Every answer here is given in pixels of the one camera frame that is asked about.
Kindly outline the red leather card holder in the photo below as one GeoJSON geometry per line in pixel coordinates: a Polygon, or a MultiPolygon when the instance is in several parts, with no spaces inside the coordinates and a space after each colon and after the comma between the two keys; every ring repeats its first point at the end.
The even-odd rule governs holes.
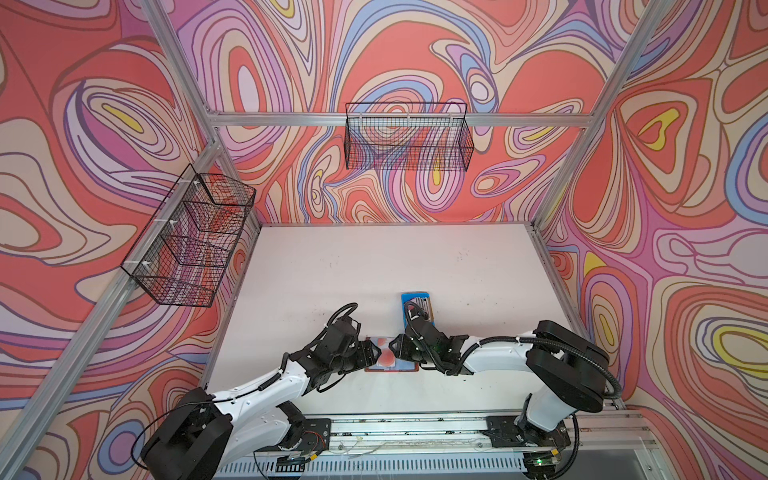
{"type": "Polygon", "coordinates": [[[364,369],[365,372],[411,373],[419,370],[416,363],[402,360],[395,356],[389,347],[393,337],[369,337],[369,340],[380,350],[381,354],[374,365],[364,369]]]}

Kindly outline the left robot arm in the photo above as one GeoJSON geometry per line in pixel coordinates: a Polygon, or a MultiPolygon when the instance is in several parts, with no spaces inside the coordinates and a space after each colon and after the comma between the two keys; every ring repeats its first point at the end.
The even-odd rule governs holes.
{"type": "Polygon", "coordinates": [[[380,349],[360,336],[350,302],[336,310],[321,332],[271,372],[216,393],[198,387],[159,415],[137,436],[131,459],[155,479],[211,479],[245,454],[304,437],[304,416],[295,400],[323,393],[347,375],[376,364],[380,349]]]}

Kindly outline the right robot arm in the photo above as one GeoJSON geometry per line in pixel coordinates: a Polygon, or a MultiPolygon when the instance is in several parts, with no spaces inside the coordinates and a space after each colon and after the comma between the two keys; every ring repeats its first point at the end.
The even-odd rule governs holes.
{"type": "Polygon", "coordinates": [[[609,355],[551,320],[541,320],[532,333],[524,335],[449,336],[414,301],[404,303],[404,313],[405,330],[389,343],[397,359],[446,377],[516,371],[531,373],[542,382],[506,424],[499,417],[487,419],[484,434],[496,448],[568,446],[566,418],[579,412],[599,413],[605,401],[623,393],[608,368],[609,355]]]}

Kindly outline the pink white credit card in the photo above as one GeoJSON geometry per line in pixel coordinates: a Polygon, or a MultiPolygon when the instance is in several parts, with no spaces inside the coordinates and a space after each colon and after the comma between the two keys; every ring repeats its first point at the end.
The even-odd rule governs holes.
{"type": "Polygon", "coordinates": [[[390,343],[393,340],[393,337],[372,338],[372,341],[381,351],[380,356],[374,365],[375,370],[399,371],[401,369],[400,360],[395,356],[390,348],[390,343]]]}

